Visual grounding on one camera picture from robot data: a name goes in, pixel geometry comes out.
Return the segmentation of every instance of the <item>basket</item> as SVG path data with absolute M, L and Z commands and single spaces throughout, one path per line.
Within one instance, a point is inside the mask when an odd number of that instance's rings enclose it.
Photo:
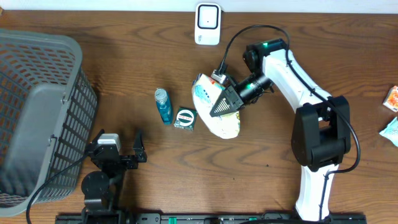
M 0 217 L 23 212 L 35 190 L 82 156 L 97 97 L 81 60 L 69 37 L 0 29 Z M 71 194 L 79 171 L 55 179 L 35 202 Z

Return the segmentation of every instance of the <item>bottle cap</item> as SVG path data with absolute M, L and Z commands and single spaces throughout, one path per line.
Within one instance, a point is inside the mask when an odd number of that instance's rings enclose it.
M 158 88 L 155 91 L 155 100 L 158 103 L 165 103 L 167 101 L 167 92 L 162 88 Z

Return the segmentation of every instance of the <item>crumpled white package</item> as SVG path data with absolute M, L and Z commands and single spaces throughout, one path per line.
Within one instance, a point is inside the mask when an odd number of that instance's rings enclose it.
M 388 138 L 394 145 L 398 147 L 398 120 L 395 117 L 387 127 L 379 133 L 381 136 Z
M 216 103 L 221 91 L 225 89 L 214 79 L 199 74 L 193 82 L 192 97 L 195 109 L 207 128 L 215 135 L 223 139 L 235 138 L 239 134 L 241 121 L 239 112 L 225 114 L 212 118 L 210 111 Z

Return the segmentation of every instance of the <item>wood grain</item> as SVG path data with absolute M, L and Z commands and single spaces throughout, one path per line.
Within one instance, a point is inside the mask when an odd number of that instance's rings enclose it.
M 330 209 L 364 212 L 369 223 L 398 219 L 398 149 L 378 132 L 395 116 L 382 106 L 398 84 L 398 17 L 360 14 L 224 13 L 221 43 L 199 46 L 194 13 L 6 11 L 0 27 L 73 37 L 83 50 L 83 69 L 100 93 L 94 133 L 118 133 L 131 152 L 144 131 L 148 163 L 127 173 L 121 205 L 164 213 L 262 213 L 289 210 L 299 194 L 300 166 L 290 148 L 294 113 L 279 91 L 241 113 L 240 136 L 222 140 L 201 119 L 194 132 L 164 126 L 154 103 L 168 89 L 174 110 L 193 108 L 192 80 L 210 74 L 229 39 L 253 24 L 289 31 L 299 64 L 332 95 L 345 95 L 361 141 L 359 167 L 334 179 Z M 246 44 L 279 37 L 256 29 L 239 36 L 229 51 L 230 72 L 249 74 L 241 59 Z M 341 168 L 355 160 L 355 148 Z M 81 178 L 96 170 L 85 161 Z M 59 213 L 83 208 L 80 186 L 67 199 L 35 205 L 33 223 L 53 223 Z M 1 223 L 25 223 L 25 215 Z

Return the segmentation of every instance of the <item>basket bottom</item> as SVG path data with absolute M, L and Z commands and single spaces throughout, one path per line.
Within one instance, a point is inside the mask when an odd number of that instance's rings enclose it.
M 64 91 L 65 86 L 57 84 L 38 85 L 30 91 L 0 170 L 0 193 L 28 196 L 34 190 Z

